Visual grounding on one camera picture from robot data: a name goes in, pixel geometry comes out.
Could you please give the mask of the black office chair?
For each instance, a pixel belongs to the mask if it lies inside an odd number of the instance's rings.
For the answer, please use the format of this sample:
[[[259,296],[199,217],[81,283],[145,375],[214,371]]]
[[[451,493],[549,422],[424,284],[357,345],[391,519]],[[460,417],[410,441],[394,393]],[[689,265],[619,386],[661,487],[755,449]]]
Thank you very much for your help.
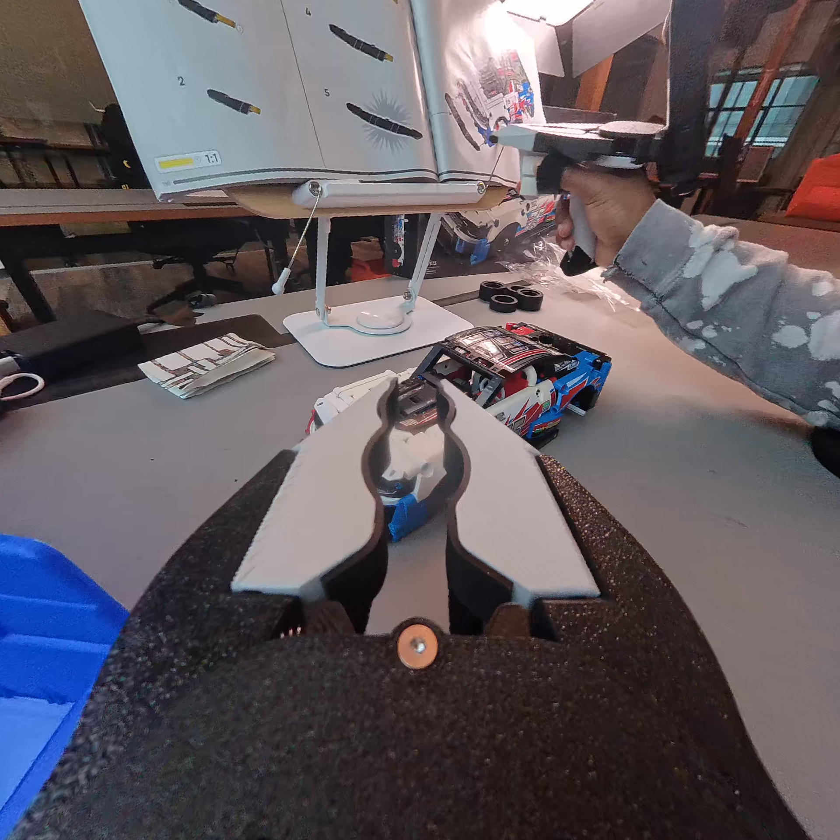
[[[220,217],[207,219],[167,220],[143,224],[136,231],[145,243],[145,252],[155,256],[153,268],[183,263],[192,269],[192,278],[176,286],[146,309],[152,314],[176,302],[187,302],[196,294],[222,291],[249,298],[239,280],[215,277],[207,273],[207,265],[225,263],[222,254],[239,250],[251,242],[259,242],[265,252],[269,283],[279,278],[280,269],[288,267],[287,220],[265,217]]]

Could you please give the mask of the brown background table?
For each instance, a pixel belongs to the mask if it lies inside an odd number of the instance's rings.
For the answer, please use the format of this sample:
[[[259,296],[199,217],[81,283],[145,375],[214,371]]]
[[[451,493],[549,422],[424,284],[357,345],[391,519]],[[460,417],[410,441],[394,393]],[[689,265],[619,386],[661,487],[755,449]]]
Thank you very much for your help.
[[[152,190],[4,187],[1,199],[2,265],[37,323],[56,315],[28,269],[32,259],[129,252],[155,257],[136,233],[143,224],[255,217],[228,199],[163,203]]]

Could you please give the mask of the toy car box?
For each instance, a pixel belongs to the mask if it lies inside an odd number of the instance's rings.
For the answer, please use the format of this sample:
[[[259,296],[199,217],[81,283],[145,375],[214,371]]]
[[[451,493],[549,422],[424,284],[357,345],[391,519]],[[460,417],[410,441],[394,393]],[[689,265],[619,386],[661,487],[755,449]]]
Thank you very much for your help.
[[[523,198],[510,191],[501,204],[484,211],[446,213],[437,231],[427,277],[448,271],[449,264],[478,266],[534,256],[555,226],[558,196]],[[415,270],[429,215],[384,217],[381,243],[384,266],[396,277],[409,279]]]

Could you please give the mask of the blue plastic bin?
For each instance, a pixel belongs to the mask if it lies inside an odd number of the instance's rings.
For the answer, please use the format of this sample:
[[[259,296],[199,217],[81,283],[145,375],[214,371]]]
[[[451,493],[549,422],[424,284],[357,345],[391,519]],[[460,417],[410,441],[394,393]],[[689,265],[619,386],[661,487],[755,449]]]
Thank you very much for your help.
[[[1,536],[1,838],[56,767],[129,614],[61,552]]]

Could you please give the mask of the toy brick race car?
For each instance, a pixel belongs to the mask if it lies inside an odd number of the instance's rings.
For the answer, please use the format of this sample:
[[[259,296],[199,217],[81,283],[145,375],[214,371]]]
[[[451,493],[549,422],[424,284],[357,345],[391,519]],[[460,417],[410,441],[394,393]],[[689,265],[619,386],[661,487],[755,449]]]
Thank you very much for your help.
[[[377,483],[391,541],[421,528],[443,505],[445,443],[429,375],[541,448],[557,436],[565,413],[593,408],[612,367],[604,352],[530,323],[509,322],[457,332],[416,369],[395,374],[391,459]]]

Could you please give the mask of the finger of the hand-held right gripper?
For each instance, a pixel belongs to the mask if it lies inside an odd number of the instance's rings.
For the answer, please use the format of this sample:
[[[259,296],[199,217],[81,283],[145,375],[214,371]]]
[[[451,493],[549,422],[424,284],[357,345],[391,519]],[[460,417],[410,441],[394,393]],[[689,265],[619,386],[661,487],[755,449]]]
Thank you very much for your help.
[[[507,124],[490,134],[492,143],[531,155],[546,155],[544,142],[539,139],[547,124]]]

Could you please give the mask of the open instruction booklet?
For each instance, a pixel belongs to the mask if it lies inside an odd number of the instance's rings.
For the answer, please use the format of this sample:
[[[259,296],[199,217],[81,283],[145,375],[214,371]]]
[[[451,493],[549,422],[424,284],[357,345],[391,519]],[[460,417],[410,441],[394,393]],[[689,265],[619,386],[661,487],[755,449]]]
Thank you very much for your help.
[[[309,181],[514,187],[493,141],[542,123],[503,2],[80,2],[161,200]]]

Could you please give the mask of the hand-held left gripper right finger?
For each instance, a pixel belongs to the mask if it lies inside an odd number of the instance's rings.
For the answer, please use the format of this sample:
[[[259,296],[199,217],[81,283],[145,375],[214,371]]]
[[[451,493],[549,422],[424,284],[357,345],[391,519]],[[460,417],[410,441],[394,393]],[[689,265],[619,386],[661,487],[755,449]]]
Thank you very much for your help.
[[[513,602],[599,598],[538,451],[451,383],[438,388],[453,411],[447,441],[464,460],[454,535],[469,559],[498,573]]]

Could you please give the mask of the person's right hand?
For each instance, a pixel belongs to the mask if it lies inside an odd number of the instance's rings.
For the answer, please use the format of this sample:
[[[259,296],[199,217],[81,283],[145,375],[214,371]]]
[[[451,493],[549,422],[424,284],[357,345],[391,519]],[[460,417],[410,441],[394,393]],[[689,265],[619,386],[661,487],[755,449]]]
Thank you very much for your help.
[[[583,204],[595,237],[594,262],[602,268],[614,258],[655,203],[656,195],[645,169],[619,171],[595,166],[568,166],[561,191]]]

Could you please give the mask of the folded sticker sheet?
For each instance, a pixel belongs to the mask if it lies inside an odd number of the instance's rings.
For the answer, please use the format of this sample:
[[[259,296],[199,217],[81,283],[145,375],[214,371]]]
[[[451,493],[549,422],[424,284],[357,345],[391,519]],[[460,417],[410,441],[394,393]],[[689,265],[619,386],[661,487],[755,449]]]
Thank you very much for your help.
[[[275,358],[274,351],[261,343],[228,332],[138,367],[150,382],[185,400],[231,382]]]

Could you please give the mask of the clear plastic bags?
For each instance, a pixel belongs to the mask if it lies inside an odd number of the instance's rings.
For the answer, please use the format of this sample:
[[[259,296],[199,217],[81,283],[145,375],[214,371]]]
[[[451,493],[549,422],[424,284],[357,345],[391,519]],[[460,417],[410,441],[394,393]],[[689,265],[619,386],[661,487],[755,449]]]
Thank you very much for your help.
[[[498,257],[497,261],[525,284],[536,287],[547,297],[577,295],[596,298],[613,311],[619,307],[638,310],[638,305],[603,277],[603,269],[588,269],[578,276],[567,276],[561,262],[566,256],[553,238],[533,240],[511,254]]]

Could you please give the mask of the white book stand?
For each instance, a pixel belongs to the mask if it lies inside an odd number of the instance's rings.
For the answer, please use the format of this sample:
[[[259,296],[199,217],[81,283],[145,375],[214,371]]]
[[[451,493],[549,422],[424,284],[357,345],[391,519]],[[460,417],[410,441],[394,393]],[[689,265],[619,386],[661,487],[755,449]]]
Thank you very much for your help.
[[[504,185],[483,182],[377,183],[349,180],[289,185],[225,187],[237,205],[262,217],[318,220],[313,309],[286,316],[284,329],[317,363],[347,368],[433,345],[469,323],[421,296],[428,261],[444,214],[496,207]],[[336,217],[429,214],[415,268],[401,296],[330,307],[327,267],[331,222]]]

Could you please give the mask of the person's right forearm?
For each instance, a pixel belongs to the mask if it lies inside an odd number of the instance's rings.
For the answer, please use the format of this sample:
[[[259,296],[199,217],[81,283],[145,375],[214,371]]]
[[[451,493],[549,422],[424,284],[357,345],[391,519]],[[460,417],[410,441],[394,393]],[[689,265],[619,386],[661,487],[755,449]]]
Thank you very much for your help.
[[[670,341],[767,402],[839,430],[839,280],[660,201],[604,278]]]

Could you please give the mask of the studio light panel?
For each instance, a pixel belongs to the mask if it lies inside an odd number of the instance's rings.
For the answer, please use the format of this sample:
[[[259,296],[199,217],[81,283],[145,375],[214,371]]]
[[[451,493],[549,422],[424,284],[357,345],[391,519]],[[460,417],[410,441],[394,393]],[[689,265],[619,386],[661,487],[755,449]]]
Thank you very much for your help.
[[[666,21],[670,1],[506,1],[531,37],[538,71],[578,77]]]

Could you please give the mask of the window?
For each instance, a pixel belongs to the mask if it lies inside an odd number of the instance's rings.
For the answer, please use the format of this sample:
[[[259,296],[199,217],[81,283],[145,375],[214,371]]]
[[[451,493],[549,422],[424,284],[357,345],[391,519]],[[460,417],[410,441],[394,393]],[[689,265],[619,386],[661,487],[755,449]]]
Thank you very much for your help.
[[[707,126],[707,157],[719,156],[724,137],[734,136],[749,101],[760,81],[760,68],[718,72],[710,85]],[[777,157],[798,123],[816,88],[819,77],[805,72],[805,65],[784,66],[768,89],[763,104],[745,141],[746,145],[771,148]]]

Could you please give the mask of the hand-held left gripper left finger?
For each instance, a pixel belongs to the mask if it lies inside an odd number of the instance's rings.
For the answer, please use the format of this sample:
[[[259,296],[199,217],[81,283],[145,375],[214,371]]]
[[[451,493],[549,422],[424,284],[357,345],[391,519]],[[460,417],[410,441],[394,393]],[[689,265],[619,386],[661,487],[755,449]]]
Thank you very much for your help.
[[[384,378],[296,448],[230,583],[232,592],[321,599],[382,534],[376,481],[388,456],[395,378]]]

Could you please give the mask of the orange plastic bin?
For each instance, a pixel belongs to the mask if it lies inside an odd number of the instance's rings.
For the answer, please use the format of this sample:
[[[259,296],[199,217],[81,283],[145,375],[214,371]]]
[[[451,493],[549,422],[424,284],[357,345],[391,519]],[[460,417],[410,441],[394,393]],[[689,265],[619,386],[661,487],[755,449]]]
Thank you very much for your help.
[[[839,222],[839,159],[831,154],[808,166],[785,210],[787,217]]]

